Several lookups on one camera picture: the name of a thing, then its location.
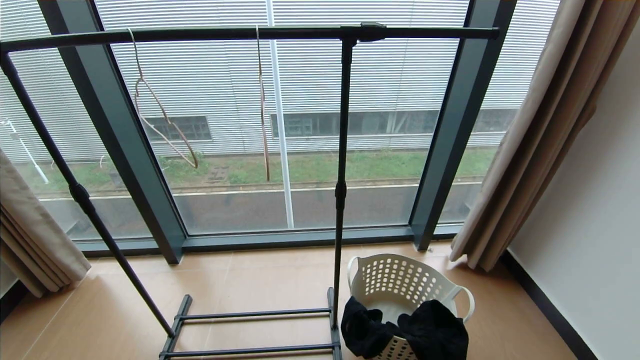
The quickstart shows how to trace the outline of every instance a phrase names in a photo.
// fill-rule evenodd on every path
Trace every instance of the tiled floor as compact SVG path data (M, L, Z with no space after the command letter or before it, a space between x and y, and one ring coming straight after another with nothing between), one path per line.
M405 243L346 247L341 304L349 297L344 274L348 260L384 252L421 260L471 290L476 312L467 323L469 359L574 359L505 269L499 265L484 274L451 263L448 243L432 244L425 253ZM169 323L186 293L194 298L191 314L325 307L333 281L331 248L188 254L177 266L160 257L130 262ZM162 328L114 260L92 263L89 274L73 289L26 299L14 310L0 327L2 360L157 359L166 339ZM468 309L464 297L456 299L459 314ZM330 342L328 329L327 317L203 322L184 328L176 350L325 343ZM344 347L342 352L345 359L355 358Z

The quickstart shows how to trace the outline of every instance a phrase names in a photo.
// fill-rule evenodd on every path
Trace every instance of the black baseboard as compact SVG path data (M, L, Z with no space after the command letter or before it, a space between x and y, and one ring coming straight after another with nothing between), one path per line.
M15 309L20 301L27 295L29 290L19 280L0 299L0 323L4 322L7 316Z
M527 274L508 250L500 257L500 262L504 264L511 275L513 275L516 281L518 281L527 294L529 294L529 297L533 299L533 302L536 303L540 311L542 311L547 320L549 320L558 334L560 334L560 337L562 337L567 346L569 346L575 357L579 360L598 360L580 335L578 335L571 324L566 321L560 311L556 309L542 289L531 279L531 276Z

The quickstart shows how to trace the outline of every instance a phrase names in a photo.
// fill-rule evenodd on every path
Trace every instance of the white corrugated building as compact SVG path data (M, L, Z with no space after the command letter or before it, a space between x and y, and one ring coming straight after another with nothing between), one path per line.
M95 0L106 29L266 25L264 0ZM521 0L511 21L469 146L498 145L524 99L559 0ZM1 0L3 40L48 35L35 0ZM273 0L276 25L358 24L461 26L467 1ZM351 77L350 149L426 148L440 108L457 40L382 40L355 47ZM340 92L338 41L279 40L278 64L290 152L337 149ZM262 151L256 41L138 44L145 77L168 113L204 154ZM269 42L260 42L269 119L269 149L279 151ZM138 77L131 44L113 45L127 86ZM55 49L12 54L37 110L68 161L106 155ZM49 155L4 76L0 120L11 120L36 159ZM141 112L161 114L149 96ZM159 129L167 132L162 122ZM0 147L13 161L26 153L8 126ZM171 155L152 136L156 154Z

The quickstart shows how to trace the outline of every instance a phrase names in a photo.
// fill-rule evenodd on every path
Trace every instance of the horizontal siding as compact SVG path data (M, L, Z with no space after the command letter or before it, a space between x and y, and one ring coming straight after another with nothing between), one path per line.
M106 29L167 26L251 26L266 24L264 0L211 2L96 0ZM0 0L0 36L19 38L49 34L35 1ZM358 24L378 21L388 26L461 26L467 2L273 0L276 25ZM483 108L518 108L524 99L557 0L520 1L500 54ZM340 42L279 40L283 107L286 113L338 112ZM451 39L382 40L355 47L351 77L351 111L437 110L451 72L458 41ZM131 44L112 46L129 90L138 77ZM158 42L138 44L148 82L170 116L204 115L212 140L193 142L205 154L256 153L262 149L256 41ZM260 50L267 114L275 112L269 42ZM67 160L97 159L106 154L57 50L13 54L19 74ZM0 111L16 125L39 160L49 158L4 77ZM149 94L142 92L141 112L161 116ZM279 143L269 127L269 150ZM13 161L26 160L19 142L0 127L0 146ZM502 133L473 134L469 146L497 145ZM351 136L350 149L428 147L431 135ZM337 149L337 137L287 138L288 149ZM158 155L171 155L154 143Z

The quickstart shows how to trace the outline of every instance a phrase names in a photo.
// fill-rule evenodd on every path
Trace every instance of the brown curtain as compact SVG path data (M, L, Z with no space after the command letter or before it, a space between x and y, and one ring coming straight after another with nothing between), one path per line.
M0 257L33 295L81 280L91 265L0 150Z
M639 13L640 0L561 1L529 93L452 243L451 260L466 254L469 267L493 268L594 114Z

